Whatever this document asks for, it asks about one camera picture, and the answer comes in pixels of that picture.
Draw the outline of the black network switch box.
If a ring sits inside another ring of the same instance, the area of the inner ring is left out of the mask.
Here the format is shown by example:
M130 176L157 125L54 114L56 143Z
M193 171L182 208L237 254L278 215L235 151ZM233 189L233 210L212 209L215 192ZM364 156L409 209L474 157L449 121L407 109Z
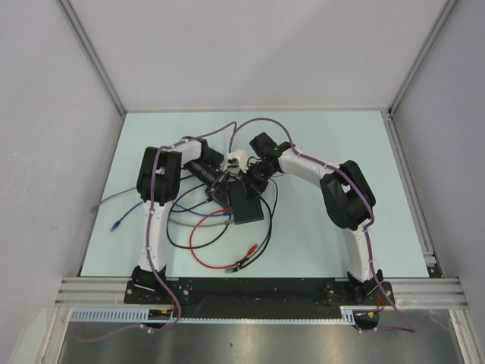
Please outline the black network switch box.
M258 197L248 199L242 181L229 182L227 189L235 225L248 224L264 219L261 200Z

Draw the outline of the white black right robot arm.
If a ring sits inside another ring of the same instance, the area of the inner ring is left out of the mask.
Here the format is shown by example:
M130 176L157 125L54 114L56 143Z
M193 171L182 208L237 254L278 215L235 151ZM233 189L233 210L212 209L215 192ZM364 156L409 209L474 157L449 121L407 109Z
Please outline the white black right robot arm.
M300 152L290 142L277 144L266 133L254 137L249 145L259 161L241 167L246 192L262 193L276 173L290 174L319 187L329 219L343 231L350 297L358 304L369 303L376 297L383 277L374 262L369 235L376 199L358 164L348 160L331 165Z

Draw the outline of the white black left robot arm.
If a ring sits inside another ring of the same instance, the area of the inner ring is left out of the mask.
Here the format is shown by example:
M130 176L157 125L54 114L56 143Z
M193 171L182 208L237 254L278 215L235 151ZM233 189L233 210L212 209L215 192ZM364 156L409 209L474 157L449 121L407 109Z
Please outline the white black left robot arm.
M144 247L131 281L133 290L141 290L149 302L159 303L167 296L167 284L156 275L164 278L167 267L168 215L180 191L182 169L187 168L209 187L218 179L217 169L223 161L224 155L203 138L145 149L136 182L145 212Z

